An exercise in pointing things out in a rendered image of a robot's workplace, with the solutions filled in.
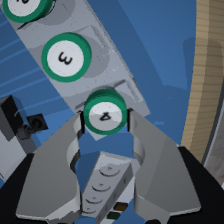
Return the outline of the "white control box with blue and green buttons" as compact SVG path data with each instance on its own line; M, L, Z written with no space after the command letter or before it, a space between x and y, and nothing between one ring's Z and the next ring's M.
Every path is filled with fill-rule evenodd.
M0 178L5 182L27 154L37 149L31 134L48 129L42 113L26 118L31 128L24 124L12 95L0 98Z

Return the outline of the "blue work mat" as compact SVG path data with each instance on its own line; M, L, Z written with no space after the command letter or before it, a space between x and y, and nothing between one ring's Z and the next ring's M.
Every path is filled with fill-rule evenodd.
M87 1L136 80L151 113L144 118L181 146L194 67L196 0ZM25 125L27 116L42 113L48 129L32 134L37 148L74 115L0 8L0 98L9 95ZM136 159L127 126L98 141L85 128L78 142L81 193L100 151Z

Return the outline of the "green screw cap with white top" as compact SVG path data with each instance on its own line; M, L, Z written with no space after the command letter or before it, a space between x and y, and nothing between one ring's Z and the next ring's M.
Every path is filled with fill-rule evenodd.
M100 89L90 94L83 114L86 127L99 135L115 134L127 123L125 100L111 89Z

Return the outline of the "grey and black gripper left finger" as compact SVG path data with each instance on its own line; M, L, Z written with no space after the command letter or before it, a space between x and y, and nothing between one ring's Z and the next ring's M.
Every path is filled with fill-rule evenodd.
M0 189L0 224L74 224L83 212L74 168L82 134L79 110L27 154Z

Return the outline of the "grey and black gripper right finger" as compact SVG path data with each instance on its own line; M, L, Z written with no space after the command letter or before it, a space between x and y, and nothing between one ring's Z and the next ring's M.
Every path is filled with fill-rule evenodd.
M224 224L224 190L185 146L133 108L127 109L127 132L141 166L135 174L136 214L161 224Z

